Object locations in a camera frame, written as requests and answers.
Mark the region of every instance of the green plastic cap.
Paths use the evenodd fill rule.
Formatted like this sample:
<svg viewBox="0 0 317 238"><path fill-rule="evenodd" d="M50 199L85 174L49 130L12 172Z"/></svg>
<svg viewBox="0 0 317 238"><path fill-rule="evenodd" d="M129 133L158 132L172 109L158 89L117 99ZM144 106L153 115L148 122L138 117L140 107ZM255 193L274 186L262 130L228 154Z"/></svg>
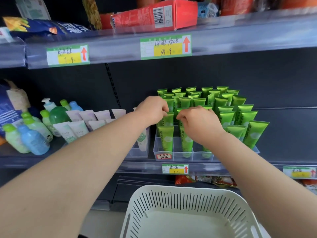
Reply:
<svg viewBox="0 0 317 238"><path fill-rule="evenodd" d="M62 105L63 107L69 105L68 102L67 102L67 100L65 100L65 99L62 99L62 100L60 101L60 103L61 103L61 105Z"/></svg>
<svg viewBox="0 0 317 238"><path fill-rule="evenodd" d="M40 112L40 114L42 115L43 118L48 118L50 115L50 112L48 110L44 109Z"/></svg>
<svg viewBox="0 0 317 238"><path fill-rule="evenodd" d="M23 122L25 124L32 124L34 123L34 119L32 117L23 118Z"/></svg>
<svg viewBox="0 0 317 238"><path fill-rule="evenodd" d="M16 130L17 128L13 126L13 124L11 123L6 123L4 125L2 125L2 128L5 132L12 132L14 130Z"/></svg>
<svg viewBox="0 0 317 238"><path fill-rule="evenodd" d="M23 112L23 113L21 113L21 117L28 118L28 117L32 117L32 115L30 114L30 112Z"/></svg>

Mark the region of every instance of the white plastic basket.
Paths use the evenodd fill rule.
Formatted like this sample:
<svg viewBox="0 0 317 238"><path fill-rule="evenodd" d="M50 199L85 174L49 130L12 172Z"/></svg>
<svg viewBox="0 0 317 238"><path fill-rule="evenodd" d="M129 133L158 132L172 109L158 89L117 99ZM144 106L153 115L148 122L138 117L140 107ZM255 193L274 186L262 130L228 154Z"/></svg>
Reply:
<svg viewBox="0 0 317 238"><path fill-rule="evenodd" d="M247 202L224 189L146 185L132 195L120 238L262 238Z"/></svg>

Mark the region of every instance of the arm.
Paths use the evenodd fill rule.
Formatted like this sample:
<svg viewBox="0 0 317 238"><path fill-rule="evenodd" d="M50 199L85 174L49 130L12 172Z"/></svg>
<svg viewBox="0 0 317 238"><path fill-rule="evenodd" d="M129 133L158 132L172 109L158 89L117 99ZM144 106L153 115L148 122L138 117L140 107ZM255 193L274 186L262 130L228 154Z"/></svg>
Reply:
<svg viewBox="0 0 317 238"><path fill-rule="evenodd" d="M77 237L141 132L166 115L159 96L62 148L0 188L0 237Z"/></svg>
<svg viewBox="0 0 317 238"><path fill-rule="evenodd" d="M228 169L272 238L316 237L316 195L226 133L211 109L185 109L177 119L188 136L212 151Z"/></svg>

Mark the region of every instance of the blue plastic bottle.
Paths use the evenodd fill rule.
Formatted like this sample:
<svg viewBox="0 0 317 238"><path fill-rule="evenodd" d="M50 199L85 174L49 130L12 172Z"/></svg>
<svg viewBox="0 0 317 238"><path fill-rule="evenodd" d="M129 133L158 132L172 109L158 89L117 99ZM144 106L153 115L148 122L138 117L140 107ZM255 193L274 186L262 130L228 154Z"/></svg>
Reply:
<svg viewBox="0 0 317 238"><path fill-rule="evenodd" d="M82 109L82 107L80 107L80 106L76 103L76 101L71 101L71 102L69 103L69 105L70 105L70 107L72 108L72 110L84 111L84 110Z"/></svg>
<svg viewBox="0 0 317 238"><path fill-rule="evenodd" d="M35 155L43 155L50 149L50 144L36 130L30 129L25 124L20 125L18 131L21 133L22 143Z"/></svg>

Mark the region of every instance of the forearm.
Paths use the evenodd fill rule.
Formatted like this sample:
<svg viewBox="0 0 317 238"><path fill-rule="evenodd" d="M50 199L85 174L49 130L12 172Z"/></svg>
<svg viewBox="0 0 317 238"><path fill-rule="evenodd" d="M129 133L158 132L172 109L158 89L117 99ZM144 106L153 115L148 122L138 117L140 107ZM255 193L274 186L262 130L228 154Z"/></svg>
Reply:
<svg viewBox="0 0 317 238"><path fill-rule="evenodd" d="M137 112L129 113L3 186L0 236L77 237L93 202L146 128L142 119Z"/></svg>
<svg viewBox="0 0 317 238"><path fill-rule="evenodd" d="M229 133L219 136L208 148L228 169L272 238L315 237L317 230L311 229L316 229L317 196Z"/></svg>

